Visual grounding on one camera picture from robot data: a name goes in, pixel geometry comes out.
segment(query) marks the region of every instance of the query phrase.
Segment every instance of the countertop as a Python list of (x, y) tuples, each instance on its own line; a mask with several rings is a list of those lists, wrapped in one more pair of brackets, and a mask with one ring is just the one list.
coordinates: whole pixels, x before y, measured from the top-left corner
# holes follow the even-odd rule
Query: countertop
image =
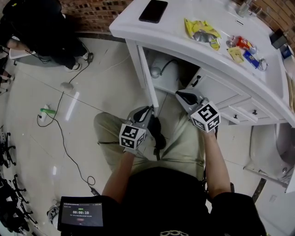
[[(111, 33), (115, 37), (182, 53), (229, 75), (268, 101), (295, 127), (281, 54), (271, 45), (271, 30), (262, 21), (254, 16), (240, 18), (236, 14), (235, 3), (228, 0), (167, 0), (168, 6), (158, 24), (141, 22), (138, 18), (149, 1), (134, 0), (111, 24)], [(221, 48), (215, 51), (208, 43), (189, 38), (184, 18), (207, 20), (221, 34)], [(241, 21), (243, 26), (239, 26), (236, 20)], [(248, 62), (234, 62), (225, 44), (231, 35), (244, 36), (254, 43), (269, 64), (267, 71), (254, 69)]]

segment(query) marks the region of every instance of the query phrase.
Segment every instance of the hand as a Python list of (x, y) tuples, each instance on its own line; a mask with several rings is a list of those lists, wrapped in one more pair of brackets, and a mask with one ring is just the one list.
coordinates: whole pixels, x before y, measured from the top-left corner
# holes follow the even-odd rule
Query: hand
[(210, 130), (208, 133), (205, 131), (202, 131), (202, 135), (204, 138), (209, 138), (209, 137), (215, 137), (215, 128)]
[(124, 153), (125, 153), (125, 152), (132, 153), (132, 154), (134, 154), (134, 155), (137, 154), (137, 150), (134, 150), (134, 149), (131, 149), (131, 148), (127, 148), (127, 147), (125, 147), (125, 149), (124, 149), (123, 152), (124, 152)]

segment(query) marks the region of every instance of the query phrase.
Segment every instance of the small screen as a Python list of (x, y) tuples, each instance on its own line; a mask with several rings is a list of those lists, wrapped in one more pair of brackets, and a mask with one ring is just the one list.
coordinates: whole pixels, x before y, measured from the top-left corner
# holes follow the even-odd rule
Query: small screen
[(140, 21), (158, 23), (168, 5), (168, 2), (151, 0), (139, 17)]
[(61, 223), (102, 227), (102, 205), (101, 203), (64, 203)]

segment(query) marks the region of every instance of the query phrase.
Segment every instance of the brick wall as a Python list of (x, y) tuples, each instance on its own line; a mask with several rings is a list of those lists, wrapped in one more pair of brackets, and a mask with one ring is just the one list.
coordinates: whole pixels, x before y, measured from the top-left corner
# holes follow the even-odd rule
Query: brick wall
[(62, 12), (74, 17), (77, 30), (110, 32), (113, 20), (131, 0), (60, 0)]
[[(233, 0), (241, 4), (243, 0)], [(8, 0), (0, 0), (3, 9)], [(77, 30), (109, 32), (109, 26), (132, 0), (60, 0), (62, 12), (74, 18)], [(295, 0), (256, 0), (251, 8), (261, 7), (258, 17), (273, 31), (288, 32), (289, 44), (295, 51)]]
[(295, 0), (256, 0), (253, 1), (251, 8), (256, 10), (258, 7), (262, 11), (257, 15), (273, 31), (281, 29), (287, 33), (287, 39), (295, 51)]

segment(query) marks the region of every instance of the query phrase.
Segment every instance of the power strip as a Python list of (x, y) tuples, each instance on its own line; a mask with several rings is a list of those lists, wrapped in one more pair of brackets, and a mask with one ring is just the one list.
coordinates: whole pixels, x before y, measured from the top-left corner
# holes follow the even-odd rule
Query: power strip
[[(45, 105), (44, 109), (50, 109), (50, 108), (49, 108), (49, 106)], [(46, 120), (47, 114), (45, 112), (41, 112), (40, 116), (41, 116), (41, 118), (39, 118), (39, 120), (44, 123)]]

